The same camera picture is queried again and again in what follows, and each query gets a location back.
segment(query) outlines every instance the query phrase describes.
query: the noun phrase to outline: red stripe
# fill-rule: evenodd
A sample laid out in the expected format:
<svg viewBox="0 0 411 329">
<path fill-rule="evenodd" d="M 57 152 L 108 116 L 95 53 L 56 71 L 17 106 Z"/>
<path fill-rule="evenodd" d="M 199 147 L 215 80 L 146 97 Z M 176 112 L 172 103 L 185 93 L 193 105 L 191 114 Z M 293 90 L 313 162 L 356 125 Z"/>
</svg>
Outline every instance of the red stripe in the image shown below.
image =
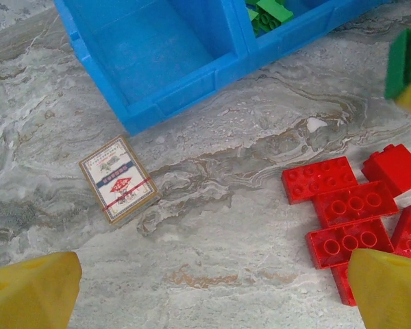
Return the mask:
<svg viewBox="0 0 411 329">
<path fill-rule="evenodd" d="M 117 202 L 121 201 L 122 199 L 124 199 L 127 195 L 133 193 L 137 188 L 139 188 L 140 186 L 146 184 L 149 180 L 151 180 L 150 177 L 148 177 L 146 180 L 142 181 L 140 184 L 135 185 L 135 187 L 131 188 L 129 191 L 126 191 L 123 195 L 121 195 L 120 197 L 118 197 L 117 199 L 115 199 L 112 203 L 108 204 L 103 211 L 107 211 L 108 209 L 110 209 L 111 207 L 113 207 L 113 205 L 115 205 Z"/>
</svg>

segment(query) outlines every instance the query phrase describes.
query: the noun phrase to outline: blue plastic bin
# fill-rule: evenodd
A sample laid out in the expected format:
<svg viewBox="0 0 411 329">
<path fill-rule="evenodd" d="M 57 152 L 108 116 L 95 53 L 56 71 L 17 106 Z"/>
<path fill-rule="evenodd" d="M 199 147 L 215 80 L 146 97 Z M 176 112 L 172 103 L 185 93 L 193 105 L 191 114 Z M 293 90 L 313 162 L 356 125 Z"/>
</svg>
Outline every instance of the blue plastic bin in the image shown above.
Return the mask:
<svg viewBox="0 0 411 329">
<path fill-rule="evenodd" d="M 55 0 L 71 46 L 134 135 L 390 0 L 287 0 L 259 38 L 244 0 Z"/>
</svg>

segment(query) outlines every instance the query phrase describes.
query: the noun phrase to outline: card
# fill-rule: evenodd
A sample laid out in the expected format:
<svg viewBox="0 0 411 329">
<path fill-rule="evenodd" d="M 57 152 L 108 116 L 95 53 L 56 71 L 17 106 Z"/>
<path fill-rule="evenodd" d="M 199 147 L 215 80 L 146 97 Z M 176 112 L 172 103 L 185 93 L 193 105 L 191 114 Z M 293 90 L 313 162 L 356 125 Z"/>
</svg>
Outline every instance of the card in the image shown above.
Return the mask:
<svg viewBox="0 0 411 329">
<path fill-rule="evenodd" d="M 125 223 L 160 199 L 157 187 L 123 136 L 79 166 L 111 224 Z"/>
</svg>

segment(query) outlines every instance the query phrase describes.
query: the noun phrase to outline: blue storage tray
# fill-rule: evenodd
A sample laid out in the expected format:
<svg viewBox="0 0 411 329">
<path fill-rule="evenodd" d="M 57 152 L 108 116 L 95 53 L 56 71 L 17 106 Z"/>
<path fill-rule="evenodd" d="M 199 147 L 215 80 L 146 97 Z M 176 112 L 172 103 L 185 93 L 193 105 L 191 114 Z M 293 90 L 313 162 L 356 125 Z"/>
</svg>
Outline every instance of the blue storage tray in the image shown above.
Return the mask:
<svg viewBox="0 0 411 329">
<path fill-rule="evenodd" d="M 77 58 L 137 134 L 390 0 L 286 0 L 254 36 L 244 0 L 55 0 Z"/>
</svg>

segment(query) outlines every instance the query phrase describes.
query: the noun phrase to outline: gray marble countertop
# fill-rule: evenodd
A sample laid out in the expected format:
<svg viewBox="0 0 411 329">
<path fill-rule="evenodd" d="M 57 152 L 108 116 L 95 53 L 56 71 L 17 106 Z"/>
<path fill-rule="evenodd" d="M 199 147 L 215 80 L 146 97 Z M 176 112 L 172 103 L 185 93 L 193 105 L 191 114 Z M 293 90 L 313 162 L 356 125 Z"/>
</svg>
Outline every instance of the gray marble countertop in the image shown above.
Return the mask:
<svg viewBox="0 0 411 329">
<path fill-rule="evenodd" d="M 411 151 L 411 115 L 383 98 L 389 44 L 407 27 L 411 1 L 383 5 L 129 138 L 163 198 L 117 230 L 77 163 L 123 128 L 58 15 L 0 31 L 0 266 L 76 251 L 69 328 L 363 328 L 313 267 L 314 209 L 289 206 L 280 175 L 346 155 L 364 182 L 372 152 Z"/>
</svg>

